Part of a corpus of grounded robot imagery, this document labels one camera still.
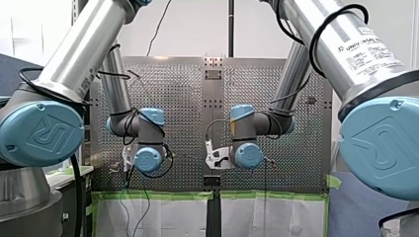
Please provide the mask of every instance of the wire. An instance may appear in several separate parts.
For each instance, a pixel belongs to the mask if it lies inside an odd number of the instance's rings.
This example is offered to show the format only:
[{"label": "wire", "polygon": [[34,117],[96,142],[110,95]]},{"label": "wire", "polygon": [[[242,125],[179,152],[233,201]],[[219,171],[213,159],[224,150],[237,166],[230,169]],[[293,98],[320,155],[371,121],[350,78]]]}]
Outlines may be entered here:
[{"label": "wire", "polygon": [[[119,43],[116,43],[116,44],[112,45],[112,47],[108,51],[108,54],[111,53],[112,51],[114,51],[115,49],[120,48],[120,47],[121,47],[121,45]],[[121,74],[121,73],[114,73],[114,72],[106,72],[106,71],[98,71],[98,73],[96,74],[96,77],[98,79],[102,79],[101,77],[99,77],[98,74],[120,77],[120,78],[122,78],[123,80],[126,80],[126,81],[130,79],[129,75]]]},{"label": "wire", "polygon": [[121,79],[126,80],[126,81],[130,79],[130,76],[128,76],[126,74],[120,74],[120,73],[98,71],[98,74],[107,75],[107,76],[121,77]]},{"label": "wire", "polygon": [[290,30],[289,30],[289,31],[287,31],[287,29],[284,27],[283,22],[282,22],[282,20],[281,20],[281,8],[280,8],[281,3],[282,3],[282,1],[281,1],[281,0],[279,0],[279,1],[278,1],[278,5],[277,5],[277,11],[276,11],[276,16],[277,16],[277,22],[278,22],[278,25],[280,26],[280,28],[281,28],[281,30],[284,32],[284,34],[286,34],[289,38],[293,39],[293,40],[294,40],[294,41],[296,41],[296,42],[299,42],[299,43],[301,43],[301,44],[304,44],[304,42],[303,42],[301,39],[298,39],[298,38],[297,38],[297,37],[293,34],[293,30],[291,29],[291,27],[290,27]]},{"label": "wire", "polygon": [[173,162],[174,162],[173,153],[172,153],[172,151],[170,151],[169,146],[167,144],[163,144],[163,146],[164,146],[164,149],[166,150],[166,158],[171,160],[169,168],[167,168],[167,170],[165,172],[163,172],[163,174],[161,174],[161,175],[150,176],[150,175],[147,175],[143,172],[139,172],[139,173],[141,173],[141,175],[143,175],[144,177],[146,177],[148,179],[160,179],[160,178],[164,177],[167,173],[169,173],[169,171],[173,168]]},{"label": "wire", "polygon": [[74,171],[74,183],[76,185],[76,225],[74,236],[79,237],[81,233],[81,224],[83,219],[83,181],[80,175],[80,168],[77,163],[76,155],[70,157],[71,165]]},{"label": "wire", "polygon": [[[286,100],[286,99],[288,99],[288,98],[291,98],[291,97],[294,97],[294,96],[297,96],[298,95],[298,93],[300,93],[302,90],[304,90],[304,88],[308,85],[308,82],[310,81],[310,78],[311,78],[311,75],[310,76],[308,76],[308,78],[307,78],[307,80],[298,88],[298,89],[296,89],[294,92],[292,92],[291,94],[289,94],[289,95],[286,95],[286,96],[283,96],[283,97],[280,97],[279,99],[275,99],[275,100],[273,100],[273,101],[270,101],[269,102],[269,104],[270,105],[272,105],[272,104],[274,104],[274,103],[277,103],[277,102],[279,102],[279,101],[283,101],[283,100]],[[289,115],[289,116],[292,116],[293,115],[293,113],[295,112],[295,111],[290,111],[290,110],[280,110],[280,109],[276,109],[276,108],[273,108],[273,107],[269,107],[269,109],[271,110],[271,111],[273,111],[273,112],[275,112],[276,114],[287,114],[287,115]]]},{"label": "wire", "polygon": [[323,31],[327,28],[327,26],[329,26],[330,23],[332,23],[336,18],[338,18],[340,15],[343,14],[347,14],[350,9],[358,9],[360,10],[363,14],[364,14],[364,22],[365,24],[368,23],[369,19],[370,19],[370,15],[368,13],[367,8],[365,8],[364,6],[360,5],[360,4],[349,4],[343,8],[341,8],[339,11],[334,12],[332,14],[330,14],[325,20],[324,22],[320,25],[320,27],[318,27],[318,29],[315,31],[311,43],[310,43],[310,47],[308,49],[308,55],[310,58],[310,63],[314,69],[315,72],[317,72],[320,76],[326,78],[326,76],[324,75],[324,73],[320,70],[319,66],[317,66],[317,63],[315,62],[314,59],[314,50],[317,47],[317,43],[320,40],[321,34],[323,33]]},{"label": "wire", "polygon": [[210,130],[210,127],[211,127],[214,123],[216,123],[216,122],[225,122],[225,123],[229,123],[230,121],[229,121],[229,120],[227,120],[227,119],[215,119],[215,120],[213,120],[212,122],[210,122],[210,123],[209,123],[209,125],[207,126],[207,129],[206,129],[206,140],[210,140],[210,137],[209,137],[209,130]]},{"label": "wire", "polygon": [[1,97],[0,96],[0,109],[5,107],[9,101],[10,101],[10,97]]},{"label": "wire", "polygon": [[21,78],[21,80],[23,82],[25,82],[26,84],[28,84],[34,91],[36,91],[37,93],[39,93],[42,96],[48,97],[50,99],[53,99],[55,101],[59,101],[63,104],[69,104],[69,105],[73,105],[73,106],[78,106],[78,107],[82,107],[82,108],[86,108],[91,106],[88,103],[78,103],[78,102],[74,102],[71,101],[61,95],[58,94],[54,94],[52,92],[50,92],[47,89],[44,89],[43,87],[37,86],[35,85],[30,79],[28,79],[28,77],[26,77],[25,73],[26,72],[31,72],[31,71],[43,71],[42,67],[24,67],[21,70],[19,70],[18,74],[19,77]]},{"label": "wire", "polygon": [[123,203],[123,200],[122,200],[122,197],[123,197],[123,194],[124,194],[125,191],[126,191],[126,189],[123,189],[123,191],[120,194],[120,203],[124,207],[124,209],[126,210],[126,216],[127,216],[127,221],[126,221],[126,237],[129,237],[128,228],[129,228],[130,215],[129,215],[128,208],[126,207],[126,205]]},{"label": "wire", "polygon": [[142,111],[138,111],[138,113],[143,118],[145,118],[148,122],[150,122],[151,124],[153,124],[153,126],[156,127],[161,132],[161,134],[163,134],[163,137],[166,136],[166,132],[164,132],[163,128],[161,128],[161,126],[159,124],[155,123],[152,119],[150,119],[148,116],[146,116]]},{"label": "wire", "polygon": [[285,100],[285,99],[288,99],[288,98],[290,98],[290,97],[293,97],[293,96],[296,96],[299,92],[301,92],[302,90],[304,90],[304,88],[307,86],[307,84],[308,84],[308,82],[309,82],[309,80],[310,80],[310,76],[308,77],[308,79],[300,86],[300,87],[298,87],[298,89],[296,89],[293,93],[291,93],[291,94],[289,94],[289,95],[287,95],[287,96],[284,96],[284,97],[280,97],[279,99],[275,99],[275,100],[273,100],[273,101],[271,101],[271,102],[269,102],[269,104],[274,104],[274,103],[276,103],[276,102],[279,102],[279,101],[283,101],[283,100]]},{"label": "wire", "polygon": [[169,8],[171,2],[172,2],[172,0],[169,0],[167,2],[167,4],[166,4],[166,8],[164,9],[163,15],[161,16],[160,21],[157,24],[157,28],[156,28],[156,31],[154,33],[154,36],[151,39],[150,45],[148,46],[148,52],[147,52],[147,55],[146,56],[149,56],[150,55],[151,48],[153,47],[154,40],[156,40],[156,38],[157,38],[157,35],[158,35],[159,30],[160,30],[161,24],[162,24],[162,22],[164,20],[164,17],[166,16],[167,9]]},{"label": "wire", "polygon": [[147,190],[145,189],[145,185],[142,186],[144,189],[145,196],[147,197],[147,210],[145,213],[139,218],[138,222],[136,222],[135,229],[133,230],[132,237],[135,236],[136,230],[138,229],[139,223],[141,223],[142,219],[144,219],[145,215],[148,213],[148,210],[151,207],[150,197],[148,196]]},{"label": "wire", "polygon": [[126,122],[124,123],[124,135],[123,135],[123,144],[124,146],[129,146],[135,141],[135,137],[132,137],[129,142],[126,142],[126,137],[129,136],[129,129],[132,127],[133,119],[135,119],[135,116],[138,114],[137,108],[132,108],[132,114],[130,118],[126,119]]}]

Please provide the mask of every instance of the small bracket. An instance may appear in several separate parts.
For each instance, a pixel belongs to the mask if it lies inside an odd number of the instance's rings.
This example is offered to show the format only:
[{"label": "small bracket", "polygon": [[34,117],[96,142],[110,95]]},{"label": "small bracket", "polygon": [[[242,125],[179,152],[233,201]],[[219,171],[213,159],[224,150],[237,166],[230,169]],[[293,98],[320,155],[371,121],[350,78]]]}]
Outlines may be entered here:
[{"label": "small bracket", "polygon": [[204,176],[204,186],[221,186],[221,177]]},{"label": "small bracket", "polygon": [[221,71],[206,70],[206,80],[221,80]]}]

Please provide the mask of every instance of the white wall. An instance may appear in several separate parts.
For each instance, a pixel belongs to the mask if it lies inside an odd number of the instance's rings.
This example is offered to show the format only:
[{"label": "white wall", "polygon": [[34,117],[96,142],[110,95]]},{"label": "white wall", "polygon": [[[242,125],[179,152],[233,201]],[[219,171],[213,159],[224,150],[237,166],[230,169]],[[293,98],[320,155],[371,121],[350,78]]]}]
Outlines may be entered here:
[{"label": "white wall", "polygon": [[[286,58],[291,40],[282,34],[270,6],[257,0],[235,1],[237,57]],[[144,56],[167,0],[152,2],[124,27],[122,54]],[[228,53],[227,0],[173,0],[150,55],[221,56]]]},{"label": "white wall", "polygon": [[71,0],[0,0],[0,53],[45,65],[71,27]]}]

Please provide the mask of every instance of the green tape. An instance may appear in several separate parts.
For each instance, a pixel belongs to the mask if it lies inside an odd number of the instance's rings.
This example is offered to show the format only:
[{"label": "green tape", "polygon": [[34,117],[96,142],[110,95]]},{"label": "green tape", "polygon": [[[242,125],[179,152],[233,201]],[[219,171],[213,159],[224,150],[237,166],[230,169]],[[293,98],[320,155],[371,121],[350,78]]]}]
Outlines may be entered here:
[{"label": "green tape", "polygon": [[[184,192],[184,193],[167,193],[147,191],[150,199],[158,200],[207,200],[212,199],[212,192]],[[147,199],[144,191],[129,190],[126,192],[93,192],[92,196],[98,199]]]},{"label": "green tape", "polygon": [[90,215],[93,212],[92,205],[86,206],[86,216]]},{"label": "green tape", "polygon": [[342,185],[342,181],[339,178],[328,175],[327,176],[327,186],[335,190],[339,190]]},{"label": "green tape", "polygon": [[261,192],[261,191],[221,191],[222,199],[240,199],[240,198],[276,198],[276,199],[298,199],[298,200],[325,200],[323,195],[302,195],[285,192]]},{"label": "green tape", "polygon": [[96,225],[98,219],[98,205],[99,205],[99,197],[92,194],[92,236],[96,237]]},{"label": "green tape", "polygon": [[329,196],[325,199],[324,204],[324,224],[323,224],[323,236],[329,236]]}]

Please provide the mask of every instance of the metal pole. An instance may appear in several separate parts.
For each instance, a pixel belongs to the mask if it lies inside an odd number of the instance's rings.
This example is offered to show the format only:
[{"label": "metal pole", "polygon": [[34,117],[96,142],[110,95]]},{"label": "metal pole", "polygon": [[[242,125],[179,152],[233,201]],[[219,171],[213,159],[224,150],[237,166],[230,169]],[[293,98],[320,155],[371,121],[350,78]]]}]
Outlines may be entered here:
[{"label": "metal pole", "polygon": [[290,112],[295,109],[300,93],[296,93],[294,96],[290,95],[299,90],[308,80],[310,68],[307,48],[294,42],[272,100],[277,102],[270,106],[271,110],[283,116],[290,116]]},{"label": "metal pole", "polygon": [[89,1],[34,83],[73,101],[83,101],[121,27],[133,16],[126,0]]},{"label": "metal pole", "polygon": [[228,57],[234,57],[234,0],[228,0]]}]

